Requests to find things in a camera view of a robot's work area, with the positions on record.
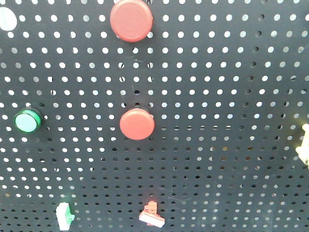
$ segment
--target red button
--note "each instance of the red button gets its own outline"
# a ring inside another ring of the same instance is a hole
[[[143,109],[132,109],[124,113],[120,119],[122,133],[133,140],[147,138],[154,131],[153,116]]]
[[[112,8],[110,22],[120,39],[138,42],[150,32],[153,16],[142,0],[120,0]]]

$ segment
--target button cap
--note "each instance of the button cap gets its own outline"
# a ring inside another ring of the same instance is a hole
[[[41,126],[40,113],[32,108],[22,109],[15,115],[14,124],[23,133],[35,132]]]
[[[150,32],[153,16],[142,0],[120,0],[112,8],[110,22],[120,39],[138,42]]]
[[[147,138],[154,131],[153,116],[143,109],[132,109],[124,113],[120,119],[122,133],[133,140]]]

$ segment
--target black panel surface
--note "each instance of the black panel surface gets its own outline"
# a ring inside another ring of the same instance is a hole
[[[0,231],[308,230],[307,0],[151,0],[152,32],[113,33],[112,0],[0,0]],[[45,115],[22,134],[14,115]],[[154,115],[132,141],[121,115]],[[158,202],[163,228],[138,215]]]

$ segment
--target white circular object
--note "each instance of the white circular object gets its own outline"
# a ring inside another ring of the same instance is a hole
[[[14,30],[17,26],[17,18],[13,11],[6,7],[0,7],[0,29]]]

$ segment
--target green button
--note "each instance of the green button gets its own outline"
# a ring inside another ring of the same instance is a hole
[[[15,115],[15,126],[24,133],[35,132],[41,125],[41,117],[39,112],[34,109],[22,109]]]

